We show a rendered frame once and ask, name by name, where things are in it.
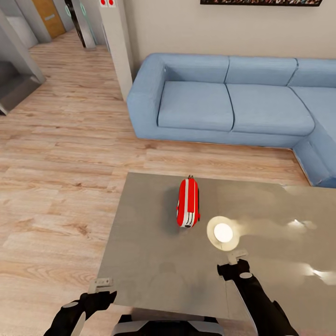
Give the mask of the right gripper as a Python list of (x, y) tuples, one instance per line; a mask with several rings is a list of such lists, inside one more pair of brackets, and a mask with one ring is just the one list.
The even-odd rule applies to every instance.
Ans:
[(247, 271), (249, 271), (247, 261), (240, 259), (237, 264), (232, 266), (230, 264), (222, 266), (217, 265), (219, 275), (223, 276), (225, 280), (233, 280), (233, 273), (237, 269), (243, 269), (243, 270), (246, 269)]

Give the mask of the radio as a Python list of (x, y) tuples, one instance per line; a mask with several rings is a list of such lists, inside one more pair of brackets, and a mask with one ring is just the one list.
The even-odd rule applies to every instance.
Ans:
[(189, 175), (181, 182), (177, 205), (177, 223), (182, 227), (193, 227), (200, 220), (199, 189), (197, 182)]

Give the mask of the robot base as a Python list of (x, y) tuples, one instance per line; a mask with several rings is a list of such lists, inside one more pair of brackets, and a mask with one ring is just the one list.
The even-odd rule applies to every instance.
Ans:
[(225, 336), (215, 317), (205, 317), (205, 321), (132, 322), (131, 319), (131, 315), (122, 315), (111, 336)]

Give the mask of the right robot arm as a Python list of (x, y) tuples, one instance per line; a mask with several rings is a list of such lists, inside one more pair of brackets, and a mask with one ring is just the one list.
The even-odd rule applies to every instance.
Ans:
[(217, 270), (225, 280), (234, 280), (236, 290), (258, 336), (299, 336), (291, 326), (281, 305), (263, 293), (258, 279), (249, 272), (247, 261), (238, 257), (248, 255), (246, 249), (226, 253), (229, 264)]

